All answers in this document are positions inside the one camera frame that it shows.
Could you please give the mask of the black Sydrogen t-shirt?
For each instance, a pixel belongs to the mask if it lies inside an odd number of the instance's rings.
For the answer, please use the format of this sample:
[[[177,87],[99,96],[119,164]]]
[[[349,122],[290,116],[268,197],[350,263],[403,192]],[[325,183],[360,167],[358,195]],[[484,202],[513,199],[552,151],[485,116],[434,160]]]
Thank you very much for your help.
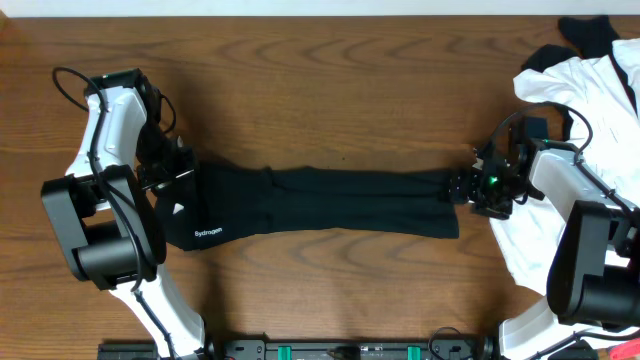
[[[256,234],[331,228],[455,239],[457,216],[444,198],[450,176],[448,170],[256,170],[204,163],[194,182],[158,195],[155,213],[167,242],[184,251]],[[184,209],[173,215],[175,203]]]

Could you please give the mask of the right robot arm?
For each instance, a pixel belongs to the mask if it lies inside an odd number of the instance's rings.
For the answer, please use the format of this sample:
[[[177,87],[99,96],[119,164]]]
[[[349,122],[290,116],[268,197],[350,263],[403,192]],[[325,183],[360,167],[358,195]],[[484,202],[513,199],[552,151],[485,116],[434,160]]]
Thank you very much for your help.
[[[513,219],[513,207],[547,200],[564,221],[544,298],[502,322],[493,359],[551,359],[576,343],[619,348],[639,338],[639,211],[617,196],[569,143],[527,138],[512,159],[492,143],[454,173],[448,196],[475,213]]]

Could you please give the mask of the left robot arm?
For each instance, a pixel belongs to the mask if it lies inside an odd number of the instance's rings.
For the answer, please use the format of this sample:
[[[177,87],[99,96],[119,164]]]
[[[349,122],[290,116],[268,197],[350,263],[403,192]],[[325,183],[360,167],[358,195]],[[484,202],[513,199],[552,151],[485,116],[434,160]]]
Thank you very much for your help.
[[[96,77],[86,87],[88,115],[78,153],[65,175],[48,180],[41,200],[72,275],[124,303],[151,345],[104,345],[101,359],[210,359],[203,318],[165,266],[167,242],[147,195],[185,189],[198,167],[193,151],[162,129],[167,97],[143,72]]]

